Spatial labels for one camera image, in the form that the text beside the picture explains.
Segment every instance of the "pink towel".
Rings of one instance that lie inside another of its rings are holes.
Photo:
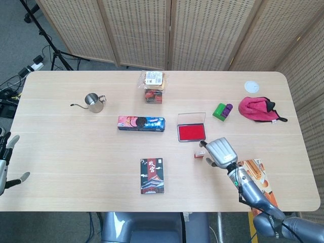
[[[287,122],[286,118],[280,117],[274,110],[275,103],[266,97],[245,97],[238,105],[241,115],[256,122],[272,122],[273,120],[282,120]]]

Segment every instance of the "tripod leg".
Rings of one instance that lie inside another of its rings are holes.
[[[54,70],[54,63],[55,63],[55,59],[56,59],[56,54],[54,53],[54,55],[53,55],[53,59],[52,59],[51,71]]]
[[[63,65],[66,68],[66,70],[73,71],[73,68],[70,66],[70,64],[67,63],[67,61],[65,61],[65,59],[62,57],[61,53],[58,54],[58,57],[61,60],[61,62],[63,63]]]
[[[79,58],[79,59],[81,59],[81,60],[85,60],[85,61],[90,62],[89,59],[86,59],[86,58],[83,58],[83,57],[78,57],[78,56],[76,56],[76,55],[69,54],[69,53],[66,53],[66,52],[61,52],[61,53],[64,54],[64,55],[70,56],[70,57],[75,57],[75,58]]]

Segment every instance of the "orange package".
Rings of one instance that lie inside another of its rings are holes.
[[[251,179],[255,182],[258,188],[263,192],[265,197],[276,207],[278,207],[277,201],[272,192],[269,180],[267,178],[267,174],[265,172],[264,166],[261,163],[261,159],[255,158],[250,160],[243,160],[238,162],[240,166],[242,166],[251,177]],[[257,209],[252,209],[253,216],[258,215],[261,211]]]

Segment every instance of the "tripod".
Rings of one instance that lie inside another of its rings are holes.
[[[49,36],[46,34],[45,30],[41,27],[41,25],[39,24],[39,22],[36,20],[34,14],[32,13],[32,11],[29,9],[28,5],[26,4],[25,0],[20,0],[21,4],[24,6],[24,8],[26,9],[27,13],[29,14],[29,16],[32,18],[32,20],[34,21],[34,23],[36,24],[37,28],[39,29],[39,34],[44,36],[46,41],[49,43],[50,47],[53,49],[53,59],[52,59],[52,66],[51,66],[51,71],[53,71],[54,69],[54,65],[55,65],[55,59],[59,58],[61,60],[61,62],[63,63],[64,67],[66,68],[66,70],[70,71],[73,70],[73,68],[70,66],[70,64],[68,64],[68,62],[64,59],[64,57],[62,56],[62,54],[70,56],[70,57],[75,57],[78,59],[78,65],[77,65],[77,69],[79,67],[79,62],[80,60],[85,60],[85,61],[90,61],[89,59],[86,58],[82,58],[82,57],[78,57],[76,55],[72,55],[66,52],[62,52],[60,50],[58,50],[55,45],[53,44],[52,40],[49,38]]]

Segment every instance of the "white cup lid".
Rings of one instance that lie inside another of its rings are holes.
[[[249,93],[257,93],[259,91],[259,85],[255,81],[246,81],[244,84],[245,90]]]

